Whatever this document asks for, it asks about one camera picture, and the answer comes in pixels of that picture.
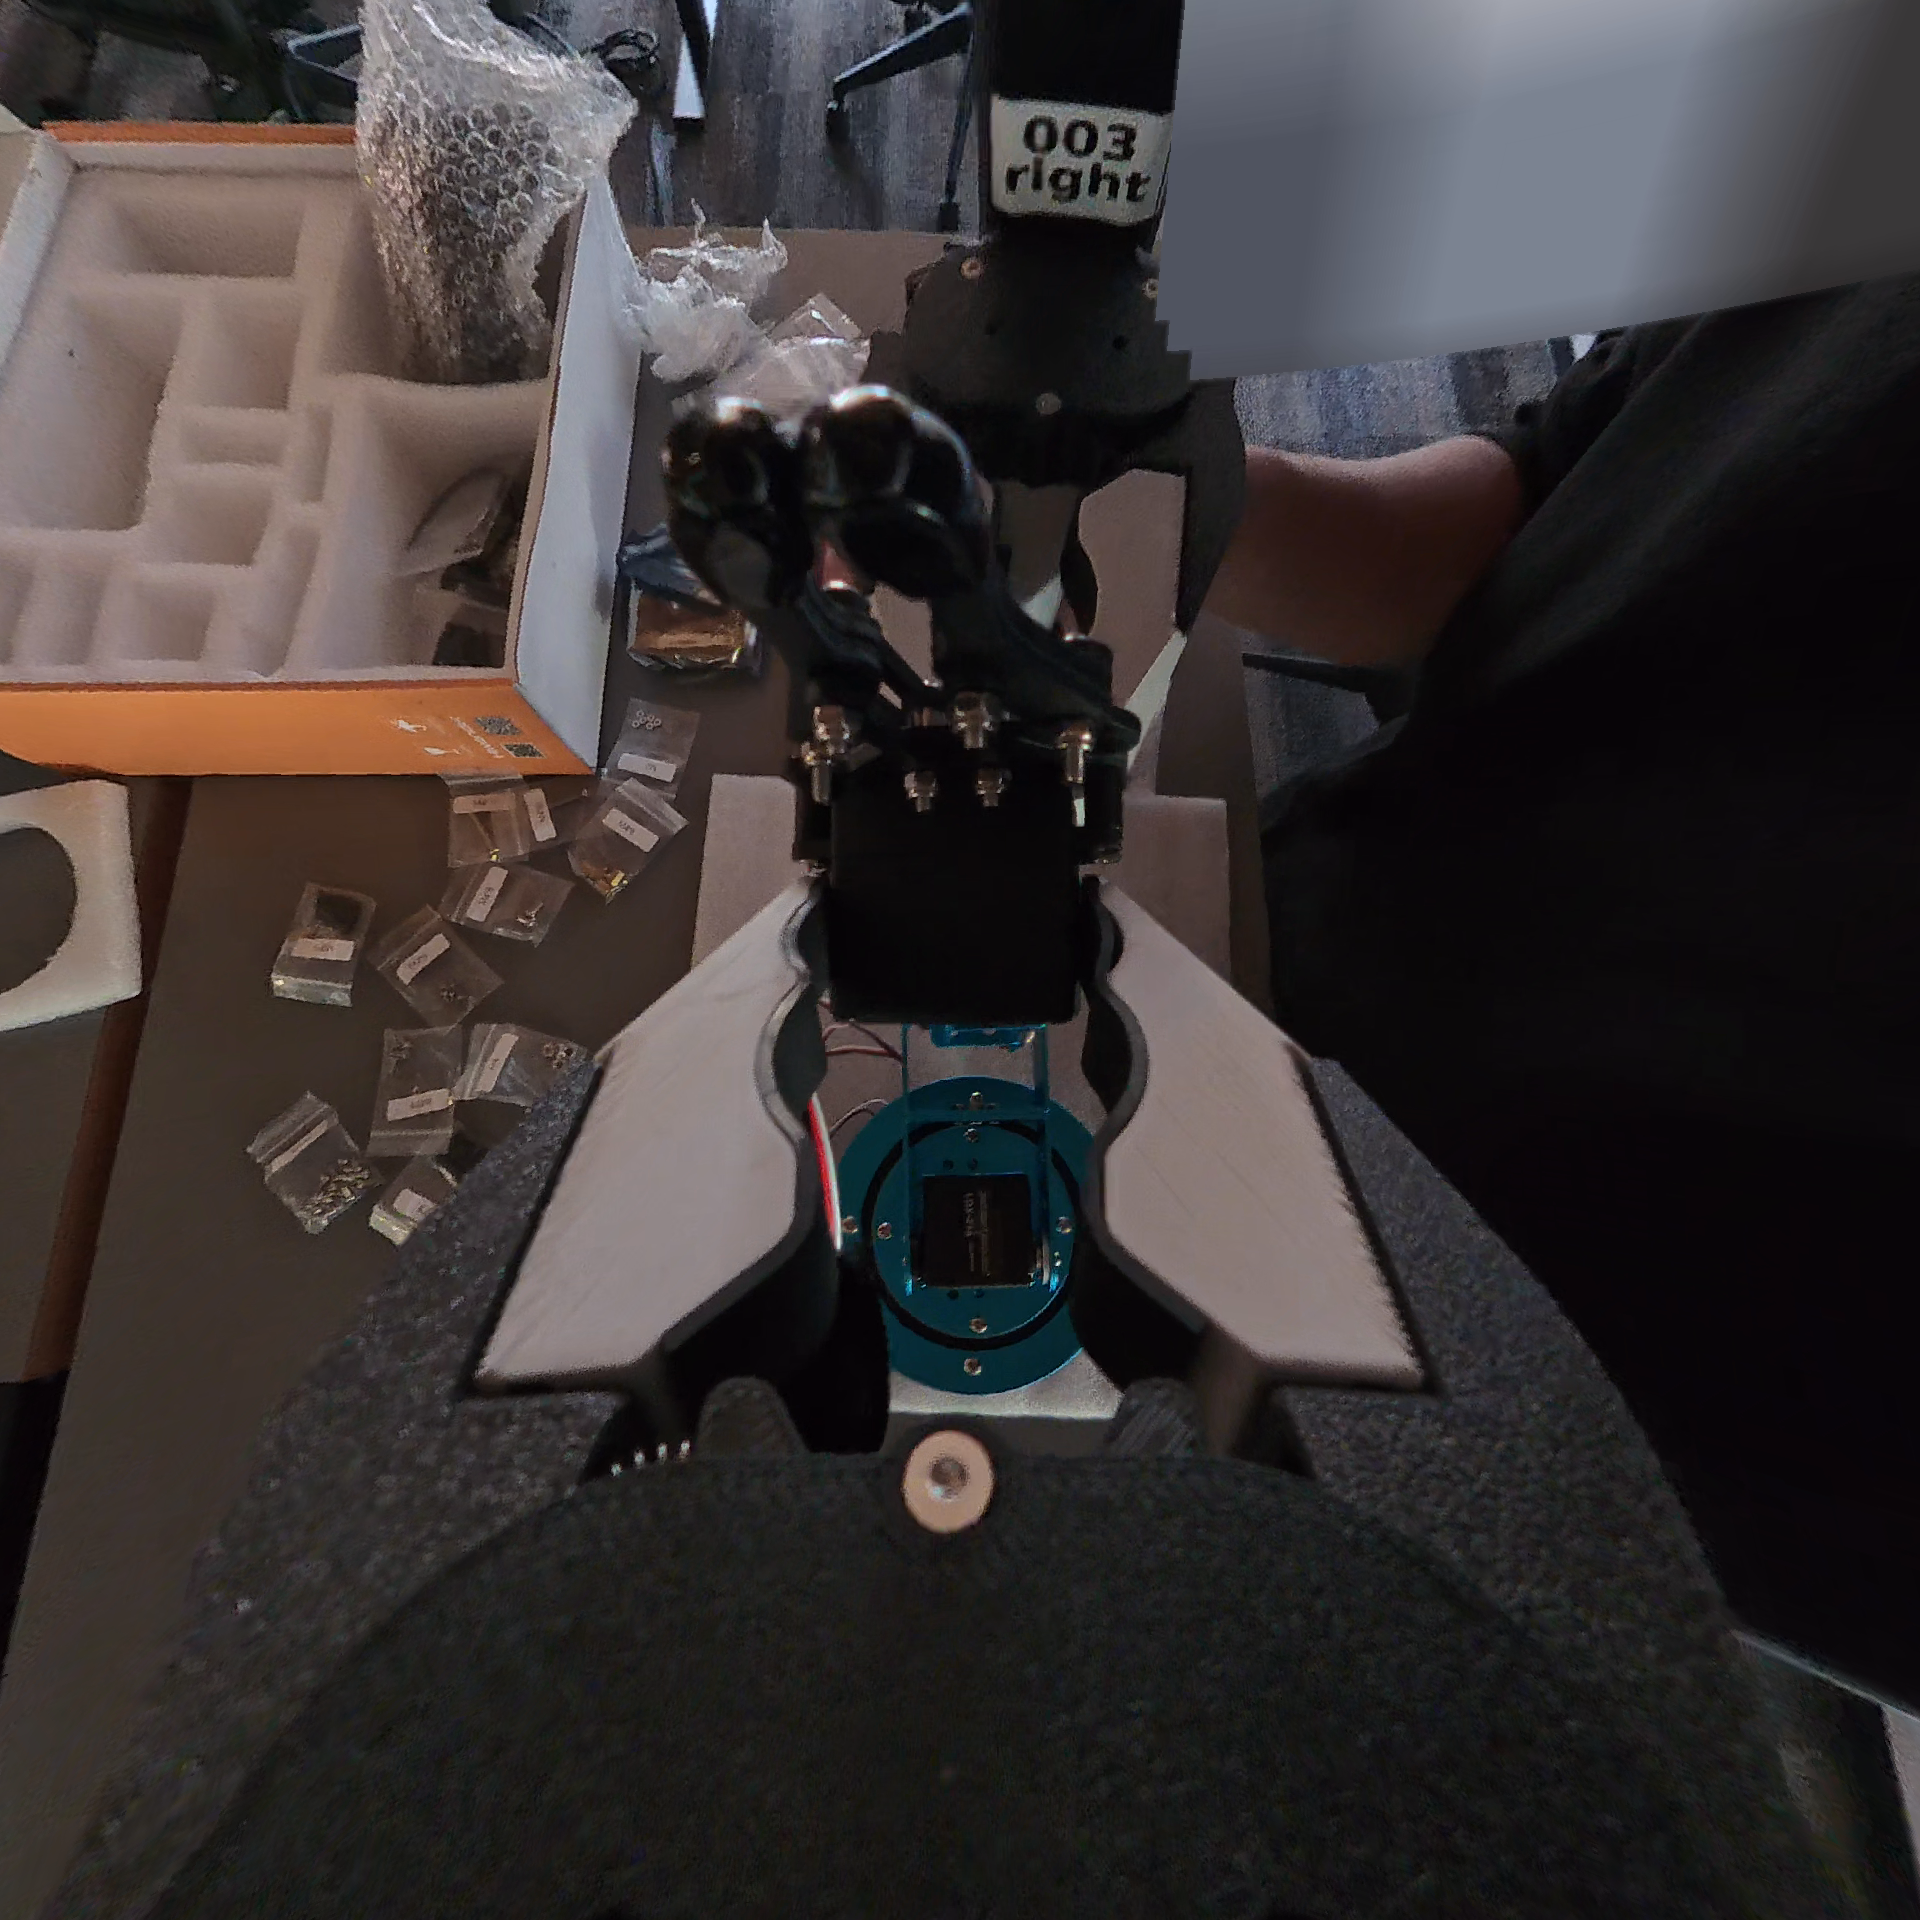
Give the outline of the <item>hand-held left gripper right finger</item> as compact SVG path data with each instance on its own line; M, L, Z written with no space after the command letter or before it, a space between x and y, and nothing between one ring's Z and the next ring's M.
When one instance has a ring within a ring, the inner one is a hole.
M1077 1331L1116 1386L1412 1390L1422 1363L1302 1054L1138 901L1090 884Z

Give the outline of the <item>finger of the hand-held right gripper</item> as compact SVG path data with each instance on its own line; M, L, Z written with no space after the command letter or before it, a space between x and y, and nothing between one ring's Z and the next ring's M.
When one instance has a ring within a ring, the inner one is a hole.
M1153 663L1143 671L1134 693L1121 701L1125 716L1138 722L1138 737L1159 728L1166 700L1172 693L1172 675L1188 649L1188 632L1172 627Z
M1009 496L1009 588L1059 637L1087 637L1085 496Z

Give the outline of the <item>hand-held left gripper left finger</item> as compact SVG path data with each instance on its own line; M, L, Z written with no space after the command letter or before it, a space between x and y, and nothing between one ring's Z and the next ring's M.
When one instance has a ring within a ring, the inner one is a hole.
M814 1093L818 889L786 884L601 1054L473 1388L626 1386L765 1293L775 1358L832 1319Z

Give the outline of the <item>black servo claw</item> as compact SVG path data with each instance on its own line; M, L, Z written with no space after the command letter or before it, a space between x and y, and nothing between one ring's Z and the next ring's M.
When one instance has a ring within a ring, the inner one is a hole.
M794 856L845 1019L1048 1025L1090 964L1138 717L1114 659L1017 600L966 444L895 388L663 442L673 546L789 675Z

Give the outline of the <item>bag of brass standoffs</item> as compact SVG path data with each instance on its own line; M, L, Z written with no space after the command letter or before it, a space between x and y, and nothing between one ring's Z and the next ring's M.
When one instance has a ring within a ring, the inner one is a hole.
M667 525L621 546L612 588L618 627L634 659L677 673L753 667L753 625L683 562Z

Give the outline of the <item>person's right forearm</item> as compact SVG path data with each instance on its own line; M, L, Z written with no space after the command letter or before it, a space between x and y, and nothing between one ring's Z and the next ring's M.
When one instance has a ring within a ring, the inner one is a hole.
M1206 612L1369 671L1416 667L1526 520L1520 472L1487 439L1380 460L1255 446Z

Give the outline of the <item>adjoining grey desk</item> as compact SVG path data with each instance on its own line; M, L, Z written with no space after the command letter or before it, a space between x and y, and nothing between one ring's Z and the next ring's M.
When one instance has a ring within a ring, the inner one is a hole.
M135 778L130 853L141 967L153 975L190 779ZM77 884L53 835L3 829L3 988L69 931ZM141 997L3 1036L3 1386L58 1375L75 1353L130 1063Z

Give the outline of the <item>pile of clear parts bags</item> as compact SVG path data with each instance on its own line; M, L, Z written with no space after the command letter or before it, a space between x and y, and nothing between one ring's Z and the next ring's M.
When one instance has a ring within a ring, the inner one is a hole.
M367 1229L406 1245L482 1158L492 1134L538 1107L583 1044L487 1005L507 975L488 945L541 948L578 896L621 897L684 829L678 790L698 716L634 700L597 779L551 790L518 778L443 778L443 896L372 937L374 901L309 883L278 948L272 992L347 1009L358 974L397 997L411 1021L382 1029L372 1116L303 1091L249 1142L261 1186L308 1235L358 1203Z

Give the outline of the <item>white foam mat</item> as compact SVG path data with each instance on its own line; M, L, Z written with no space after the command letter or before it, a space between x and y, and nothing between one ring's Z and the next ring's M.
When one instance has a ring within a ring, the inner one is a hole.
M1221 800L1129 805L1116 877L1184 948L1231 975L1227 810ZM789 877L789 793L775 778L714 778L691 960L739 933ZM842 1254L879 1293L891 1358L891 1413L1037 1419L1040 1436L1104 1424L1121 1388L1085 1354L1067 1282L1085 1229L1090 1141L1106 1107L1081 1072L1087 1009L1017 1047L941 1044L927 1029L822 1009L828 1072L818 1088L837 1170ZM1021 1288L924 1288L921 1188L927 1180L1027 1181L1015 1251Z

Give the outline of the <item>large white cardboard box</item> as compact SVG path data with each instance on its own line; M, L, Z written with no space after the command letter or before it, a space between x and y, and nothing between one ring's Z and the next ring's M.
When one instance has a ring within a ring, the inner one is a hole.
M350 131L3 134L3 752L583 771L641 356L597 179L510 384L401 378Z

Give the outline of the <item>crumpled bubble wrap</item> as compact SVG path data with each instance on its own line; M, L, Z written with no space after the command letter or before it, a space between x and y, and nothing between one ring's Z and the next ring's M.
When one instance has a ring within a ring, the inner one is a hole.
M487 2L363 2L358 25L354 161L408 377L541 377L541 255L636 101L601 63L541 50Z

